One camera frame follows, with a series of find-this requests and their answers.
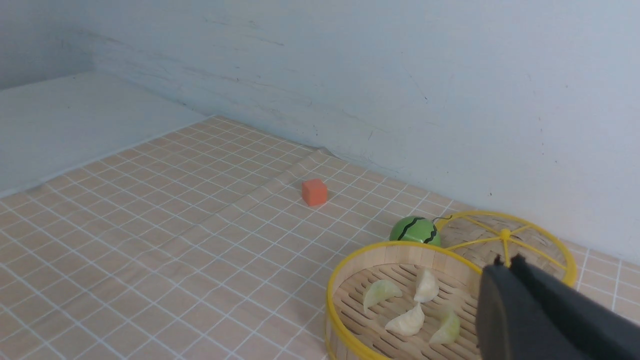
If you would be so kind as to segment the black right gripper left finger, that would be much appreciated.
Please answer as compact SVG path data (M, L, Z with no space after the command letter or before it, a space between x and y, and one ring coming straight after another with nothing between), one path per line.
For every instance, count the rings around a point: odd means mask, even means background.
M483 360L579 360L576 349L503 265L484 267L475 315Z

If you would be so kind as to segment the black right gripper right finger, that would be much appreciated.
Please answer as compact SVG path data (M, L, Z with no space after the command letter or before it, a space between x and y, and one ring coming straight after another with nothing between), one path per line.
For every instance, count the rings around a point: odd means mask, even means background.
M580 351L579 360L637 360L639 326L567 286L516 255L507 265L567 341Z

